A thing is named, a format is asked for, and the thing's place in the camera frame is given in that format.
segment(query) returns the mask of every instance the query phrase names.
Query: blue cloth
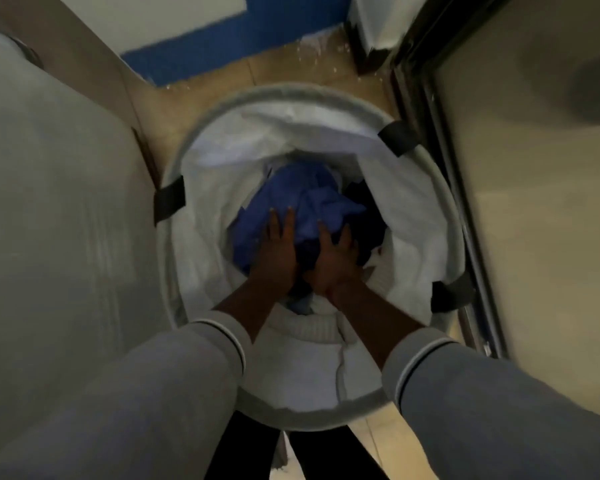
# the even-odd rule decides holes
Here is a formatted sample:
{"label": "blue cloth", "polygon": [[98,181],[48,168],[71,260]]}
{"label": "blue cloth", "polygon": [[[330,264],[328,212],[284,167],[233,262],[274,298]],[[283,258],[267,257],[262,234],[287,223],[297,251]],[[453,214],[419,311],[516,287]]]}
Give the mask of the blue cloth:
{"label": "blue cloth", "polygon": [[238,212],[230,229],[233,262],[238,268],[249,272],[269,221],[269,209],[276,209],[282,224],[289,207],[296,211],[296,244],[318,238],[318,219],[334,233],[342,228],[346,216],[366,210],[338,192],[334,177],[322,163],[291,163],[266,181],[247,208]]}

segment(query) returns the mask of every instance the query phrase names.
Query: sleeve cuff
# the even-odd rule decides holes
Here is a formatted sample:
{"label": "sleeve cuff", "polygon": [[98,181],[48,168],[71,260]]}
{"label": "sleeve cuff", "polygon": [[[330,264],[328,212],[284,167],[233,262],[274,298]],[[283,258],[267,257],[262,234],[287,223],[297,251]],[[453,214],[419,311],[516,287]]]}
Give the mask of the sleeve cuff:
{"label": "sleeve cuff", "polygon": [[218,312],[216,310],[209,310],[193,320],[191,323],[204,323],[210,325],[222,332],[227,339],[231,340],[233,346],[238,352],[238,355],[240,355],[242,373],[244,373],[247,367],[247,355],[251,350],[252,344],[249,334],[240,324],[240,322],[238,322],[238,320],[233,318],[231,315],[227,315],[226,313]]}
{"label": "sleeve cuff", "polygon": [[400,409],[401,395],[411,373],[433,350],[456,343],[447,334],[435,328],[421,328],[407,335],[396,345],[382,370],[384,391]]}

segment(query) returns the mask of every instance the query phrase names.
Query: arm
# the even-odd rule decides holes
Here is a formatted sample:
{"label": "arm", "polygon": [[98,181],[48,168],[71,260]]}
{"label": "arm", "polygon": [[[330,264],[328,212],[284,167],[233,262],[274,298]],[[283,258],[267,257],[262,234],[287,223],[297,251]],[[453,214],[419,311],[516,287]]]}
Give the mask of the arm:
{"label": "arm", "polygon": [[378,297],[348,230],[334,246],[321,229],[320,245],[305,279],[348,318],[439,478],[600,478],[599,415]]}
{"label": "arm", "polygon": [[0,452],[0,479],[204,478],[249,348],[293,285],[294,215],[272,215],[251,276],[215,311],[135,348]]}

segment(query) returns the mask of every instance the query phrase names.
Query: gray sleeve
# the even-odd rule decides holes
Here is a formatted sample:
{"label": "gray sleeve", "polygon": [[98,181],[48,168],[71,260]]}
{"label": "gray sleeve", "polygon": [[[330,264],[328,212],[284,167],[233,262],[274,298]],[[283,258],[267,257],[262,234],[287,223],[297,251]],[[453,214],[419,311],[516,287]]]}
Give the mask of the gray sleeve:
{"label": "gray sleeve", "polygon": [[250,346],[220,312],[156,336],[0,452],[0,479],[202,479]]}
{"label": "gray sleeve", "polygon": [[599,415],[509,361],[426,342],[425,353],[392,353],[387,364],[406,373],[388,392],[440,479],[600,478]]}

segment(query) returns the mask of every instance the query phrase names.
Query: black pants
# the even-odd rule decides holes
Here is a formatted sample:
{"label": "black pants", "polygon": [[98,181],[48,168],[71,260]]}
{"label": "black pants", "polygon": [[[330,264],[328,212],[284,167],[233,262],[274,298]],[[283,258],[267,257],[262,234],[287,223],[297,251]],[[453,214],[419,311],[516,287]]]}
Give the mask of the black pants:
{"label": "black pants", "polygon": [[[307,480],[340,477],[388,480],[348,426],[287,434]],[[236,411],[218,444],[205,480],[268,479],[279,437],[280,430]]]}

